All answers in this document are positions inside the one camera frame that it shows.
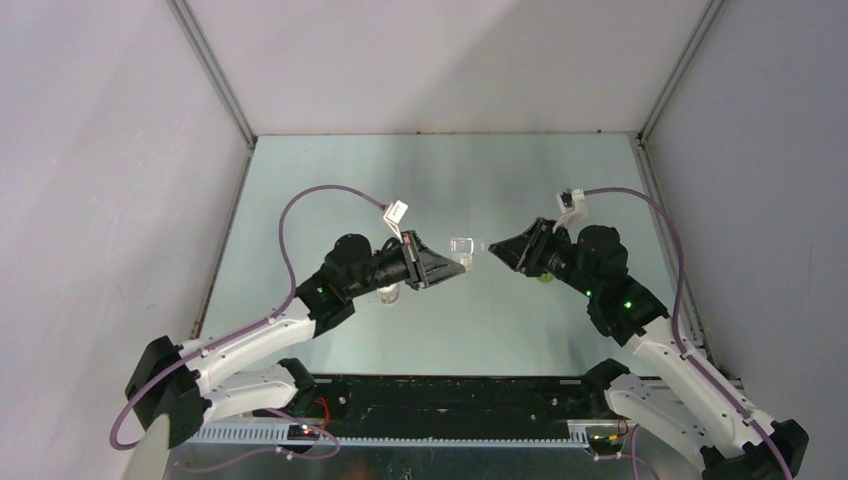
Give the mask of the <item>white pill bottle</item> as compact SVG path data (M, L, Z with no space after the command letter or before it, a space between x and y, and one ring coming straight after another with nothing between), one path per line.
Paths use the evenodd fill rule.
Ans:
M385 287L379 287L376 292L381 304L392 305L399 299L400 287L398 283L395 283Z

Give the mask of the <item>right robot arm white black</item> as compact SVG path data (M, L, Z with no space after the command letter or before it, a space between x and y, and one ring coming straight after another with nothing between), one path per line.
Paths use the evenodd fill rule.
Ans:
M651 367L671 391L656 393L622 363L587 371L581 392L596 418L634 421L686 458L704 479L794 479L809 442L796 421L777 421L735 388L692 344L667 307L628 272L628 251L613 227L592 225L572 238L538 218L489 252L527 277L550 274L584 295L604 337Z

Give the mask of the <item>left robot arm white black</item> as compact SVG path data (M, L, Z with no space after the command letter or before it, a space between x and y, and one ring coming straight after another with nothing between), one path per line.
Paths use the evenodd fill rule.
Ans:
M320 268L297 286L277 310L222 336L175 342L151 341L125 388L128 405L144 429L165 416L169 448L215 421L254 411L304 416L316 403L316 381L295 358L254 369L254 364L292 345L338 327L355 312L354 301L403 283L424 290L464 274L461 263L438 254L414 231L404 231L374 250L360 234L340 237Z

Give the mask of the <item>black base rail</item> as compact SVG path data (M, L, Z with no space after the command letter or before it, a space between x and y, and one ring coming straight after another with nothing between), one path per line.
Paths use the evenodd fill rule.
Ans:
M335 436L554 439L579 423L624 429L577 377L318 374L283 410Z

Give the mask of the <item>right aluminium corner post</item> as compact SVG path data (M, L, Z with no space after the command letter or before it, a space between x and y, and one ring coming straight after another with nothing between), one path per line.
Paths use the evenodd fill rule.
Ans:
M638 138L643 145L648 142L659 124L666 107L674 97L726 4L727 1L725 0L709 0L701 12L693 30L684 43L683 49L664 81L659 94L652 103L645 121L638 131Z

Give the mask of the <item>aluminium corner post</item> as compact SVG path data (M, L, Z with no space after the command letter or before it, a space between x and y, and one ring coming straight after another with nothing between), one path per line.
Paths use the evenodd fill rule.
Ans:
M166 3L182 29L189 46L194 52L232 124L235 126L247 148L253 150L258 136L250 125L236 92L229 82L190 2L186 0L167 0Z
M659 124L666 107L674 97L726 4L727 1L725 0L709 0L701 12L693 30L684 43L683 49L664 81L659 94L652 103L645 121L638 131L638 138L643 145L648 142Z

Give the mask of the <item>left aluminium corner post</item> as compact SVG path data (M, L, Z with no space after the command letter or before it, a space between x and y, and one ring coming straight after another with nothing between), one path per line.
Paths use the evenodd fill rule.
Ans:
M250 125L236 92L229 82L190 2L186 0L167 0L166 3L182 29L189 46L194 52L232 124L235 126L247 148L253 150L258 136Z

